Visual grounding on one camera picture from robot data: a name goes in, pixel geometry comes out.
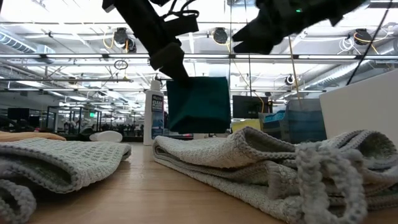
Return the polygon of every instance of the teal cloth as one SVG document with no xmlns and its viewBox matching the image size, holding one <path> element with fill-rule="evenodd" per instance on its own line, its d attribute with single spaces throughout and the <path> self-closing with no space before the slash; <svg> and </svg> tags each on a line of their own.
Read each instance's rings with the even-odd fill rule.
<svg viewBox="0 0 398 224">
<path fill-rule="evenodd" d="M 169 129 L 180 134 L 225 133 L 231 124 L 226 77 L 191 77 L 167 82 Z"/>
</svg>

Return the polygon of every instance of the bottle label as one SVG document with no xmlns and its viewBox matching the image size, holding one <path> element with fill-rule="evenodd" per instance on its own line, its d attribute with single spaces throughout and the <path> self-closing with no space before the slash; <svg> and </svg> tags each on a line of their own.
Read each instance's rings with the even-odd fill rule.
<svg viewBox="0 0 398 224">
<path fill-rule="evenodd" d="M 164 97 L 159 95 L 152 95 L 152 139 L 156 136 L 163 135 L 164 130 L 164 115 L 163 115 Z"/>
</svg>

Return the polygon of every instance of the desk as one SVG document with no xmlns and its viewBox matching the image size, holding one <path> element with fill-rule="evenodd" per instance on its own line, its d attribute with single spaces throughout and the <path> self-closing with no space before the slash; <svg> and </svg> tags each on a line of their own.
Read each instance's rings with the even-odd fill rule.
<svg viewBox="0 0 398 224">
<path fill-rule="evenodd" d="M 280 224 L 213 187 L 155 163 L 151 148 L 132 156 L 106 180 L 66 195 L 38 195 L 30 224 Z M 398 222 L 398 209 L 372 213 L 364 224 Z"/>
</svg>

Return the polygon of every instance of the gray towel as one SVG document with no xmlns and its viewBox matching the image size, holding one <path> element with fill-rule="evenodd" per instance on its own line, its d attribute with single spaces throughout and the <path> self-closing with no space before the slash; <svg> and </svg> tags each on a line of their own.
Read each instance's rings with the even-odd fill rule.
<svg viewBox="0 0 398 224">
<path fill-rule="evenodd" d="M 156 137 L 156 162 L 287 223 L 361 223 L 398 205 L 398 154 L 385 135 L 344 133 L 293 145 L 252 128 L 228 138 Z"/>
<path fill-rule="evenodd" d="M 0 142 L 0 216 L 9 223 L 25 223 L 36 207 L 27 187 L 5 179 L 22 176 L 65 194 L 107 178 L 130 154 L 129 145 L 113 142 Z"/>
</svg>

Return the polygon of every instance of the white bottle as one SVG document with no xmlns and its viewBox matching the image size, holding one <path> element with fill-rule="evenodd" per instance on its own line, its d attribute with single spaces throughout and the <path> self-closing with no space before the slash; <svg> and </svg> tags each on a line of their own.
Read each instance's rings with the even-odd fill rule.
<svg viewBox="0 0 398 224">
<path fill-rule="evenodd" d="M 164 94 L 160 91 L 161 82 L 153 80 L 146 91 L 144 118 L 144 145 L 151 146 L 156 136 L 164 130 Z"/>
</svg>

